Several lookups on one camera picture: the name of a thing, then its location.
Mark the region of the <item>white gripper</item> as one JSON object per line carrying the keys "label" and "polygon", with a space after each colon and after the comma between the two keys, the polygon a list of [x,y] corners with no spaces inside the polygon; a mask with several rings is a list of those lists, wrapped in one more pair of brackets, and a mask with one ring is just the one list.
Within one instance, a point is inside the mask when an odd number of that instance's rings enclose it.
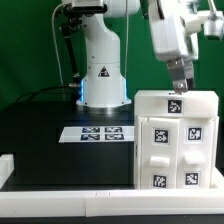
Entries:
{"label": "white gripper", "polygon": [[[169,61],[167,68],[176,93],[184,93],[188,88],[194,89],[194,65],[191,60],[198,59],[198,39],[196,33],[189,33],[186,29],[185,22],[191,16],[186,1],[148,2],[150,31],[156,58],[159,61]],[[174,60],[177,58],[191,60]]]}

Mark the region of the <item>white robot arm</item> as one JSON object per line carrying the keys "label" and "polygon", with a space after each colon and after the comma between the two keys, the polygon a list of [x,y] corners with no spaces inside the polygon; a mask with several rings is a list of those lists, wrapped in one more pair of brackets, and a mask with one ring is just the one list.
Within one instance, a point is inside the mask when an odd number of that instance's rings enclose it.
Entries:
{"label": "white robot arm", "polygon": [[197,37],[186,25],[193,17],[187,0],[62,0],[71,27],[82,29],[87,72],[77,81],[82,111],[110,114],[131,104],[126,78],[120,71],[120,39],[106,27],[106,18],[135,14],[145,5],[156,58],[167,64],[174,91],[194,87],[193,62],[198,58]]}

